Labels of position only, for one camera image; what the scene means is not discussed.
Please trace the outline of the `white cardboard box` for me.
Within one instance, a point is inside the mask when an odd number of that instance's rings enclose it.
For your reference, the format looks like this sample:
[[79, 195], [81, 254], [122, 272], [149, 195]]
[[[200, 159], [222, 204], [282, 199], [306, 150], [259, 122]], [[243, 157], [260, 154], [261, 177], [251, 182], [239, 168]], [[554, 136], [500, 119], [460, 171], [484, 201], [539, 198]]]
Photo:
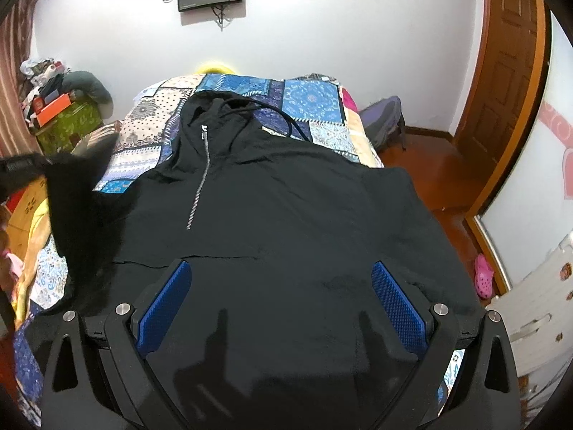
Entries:
[[507, 293], [487, 306], [505, 325], [517, 374], [572, 353], [572, 236]]

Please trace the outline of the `purple grey backpack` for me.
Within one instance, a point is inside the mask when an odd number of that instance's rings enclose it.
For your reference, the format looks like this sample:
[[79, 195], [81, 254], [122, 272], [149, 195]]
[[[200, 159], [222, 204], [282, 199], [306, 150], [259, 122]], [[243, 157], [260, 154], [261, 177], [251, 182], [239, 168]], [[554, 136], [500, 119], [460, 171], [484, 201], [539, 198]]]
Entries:
[[398, 96], [375, 102], [359, 113], [365, 134], [376, 152], [386, 149], [393, 141], [406, 149], [406, 124]]

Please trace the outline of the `orange flat box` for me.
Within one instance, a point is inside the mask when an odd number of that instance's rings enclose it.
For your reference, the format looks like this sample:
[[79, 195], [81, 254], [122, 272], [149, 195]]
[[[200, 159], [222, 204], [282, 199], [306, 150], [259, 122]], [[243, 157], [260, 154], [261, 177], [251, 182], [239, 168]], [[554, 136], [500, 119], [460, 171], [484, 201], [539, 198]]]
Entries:
[[50, 121], [55, 119], [60, 113], [66, 110], [72, 101], [68, 93], [63, 93], [49, 105], [46, 105], [44, 109], [42, 109], [38, 115], [36, 115], [36, 119], [34, 120], [34, 124], [37, 128], [42, 128]]

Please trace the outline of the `grey stuffed pillow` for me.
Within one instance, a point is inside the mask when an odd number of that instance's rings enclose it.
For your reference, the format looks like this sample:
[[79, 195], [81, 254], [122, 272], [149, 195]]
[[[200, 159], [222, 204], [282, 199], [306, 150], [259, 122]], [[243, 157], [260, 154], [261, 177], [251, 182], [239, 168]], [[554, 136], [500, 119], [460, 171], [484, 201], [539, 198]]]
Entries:
[[63, 92], [79, 90], [97, 104], [110, 104], [113, 102], [111, 93], [93, 75], [87, 71], [70, 71], [63, 75], [61, 88]]

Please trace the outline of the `green patterned storage box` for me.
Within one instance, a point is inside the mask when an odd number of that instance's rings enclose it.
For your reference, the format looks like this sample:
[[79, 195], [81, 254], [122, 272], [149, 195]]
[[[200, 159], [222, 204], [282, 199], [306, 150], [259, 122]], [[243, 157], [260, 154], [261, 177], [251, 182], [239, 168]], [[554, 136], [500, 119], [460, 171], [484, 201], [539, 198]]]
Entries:
[[71, 152], [80, 139], [103, 124], [96, 104], [83, 99], [73, 102], [36, 133], [44, 154]]

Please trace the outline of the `striped pink curtain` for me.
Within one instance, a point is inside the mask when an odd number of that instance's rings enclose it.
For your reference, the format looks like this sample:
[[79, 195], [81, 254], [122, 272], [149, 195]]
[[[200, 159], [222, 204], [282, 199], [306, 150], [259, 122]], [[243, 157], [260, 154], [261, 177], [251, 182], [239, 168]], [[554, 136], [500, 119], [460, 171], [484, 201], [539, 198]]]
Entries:
[[38, 152], [20, 105], [23, 80], [19, 66], [30, 54], [32, 21], [37, 0], [16, 0], [1, 23], [1, 156]]

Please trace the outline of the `brown wooden door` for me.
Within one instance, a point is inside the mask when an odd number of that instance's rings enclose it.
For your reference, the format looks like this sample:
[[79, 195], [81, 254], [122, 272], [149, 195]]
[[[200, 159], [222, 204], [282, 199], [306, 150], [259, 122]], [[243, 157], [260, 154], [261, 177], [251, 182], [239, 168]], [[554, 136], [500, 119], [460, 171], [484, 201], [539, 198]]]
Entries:
[[491, 204], [528, 139], [547, 79], [550, 45], [544, 0], [484, 0], [478, 60], [453, 139], [484, 184], [467, 219]]

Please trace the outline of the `pink croc shoe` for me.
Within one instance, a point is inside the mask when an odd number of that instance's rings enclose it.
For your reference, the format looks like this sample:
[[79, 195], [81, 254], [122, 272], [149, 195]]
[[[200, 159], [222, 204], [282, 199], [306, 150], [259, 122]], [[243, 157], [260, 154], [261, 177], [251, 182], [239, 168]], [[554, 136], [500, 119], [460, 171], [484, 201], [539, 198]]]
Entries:
[[480, 253], [474, 260], [474, 287], [481, 299], [487, 300], [493, 296], [493, 277], [493, 268]]

